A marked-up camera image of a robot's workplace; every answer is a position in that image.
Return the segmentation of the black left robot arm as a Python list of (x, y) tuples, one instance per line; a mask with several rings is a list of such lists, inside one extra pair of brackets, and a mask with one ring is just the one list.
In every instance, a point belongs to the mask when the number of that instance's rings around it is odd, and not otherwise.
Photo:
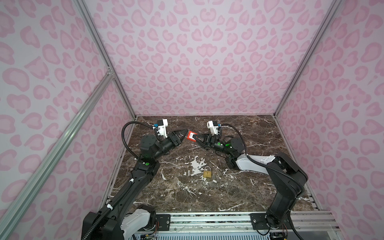
[(158, 140), (154, 135), (141, 140), (141, 154), (130, 173), (129, 180), (118, 193), (97, 213), (90, 212), (83, 220), (83, 240), (127, 240), (140, 229), (156, 229), (156, 211), (141, 205), (132, 214), (131, 206), (141, 191), (153, 180), (160, 168), (158, 159), (178, 147), (188, 130), (173, 131), (167, 138)]

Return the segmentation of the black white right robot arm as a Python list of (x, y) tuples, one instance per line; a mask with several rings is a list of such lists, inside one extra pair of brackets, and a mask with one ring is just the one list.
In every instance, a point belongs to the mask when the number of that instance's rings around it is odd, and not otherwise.
[(278, 153), (268, 157), (251, 156), (246, 151), (242, 137), (234, 137), (225, 142), (218, 135), (197, 135), (190, 132), (188, 139), (205, 150), (225, 154), (225, 161), (230, 169), (269, 175), (277, 192), (262, 224), (273, 229), (283, 225), (304, 193), (304, 185), (308, 180), (307, 174), (288, 155)]

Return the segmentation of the red safety padlock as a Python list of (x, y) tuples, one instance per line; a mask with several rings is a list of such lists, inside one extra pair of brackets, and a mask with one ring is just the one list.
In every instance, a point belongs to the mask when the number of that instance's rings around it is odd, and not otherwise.
[(192, 142), (196, 142), (196, 136), (197, 134), (195, 132), (192, 132), (192, 131), (189, 131), (188, 134), (187, 134), (187, 139), (192, 141)]

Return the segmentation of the brass padlock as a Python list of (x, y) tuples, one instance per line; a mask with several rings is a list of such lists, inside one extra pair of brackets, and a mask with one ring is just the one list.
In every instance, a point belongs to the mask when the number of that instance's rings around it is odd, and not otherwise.
[(212, 170), (210, 167), (205, 167), (203, 170), (203, 178), (211, 179), (212, 178)]

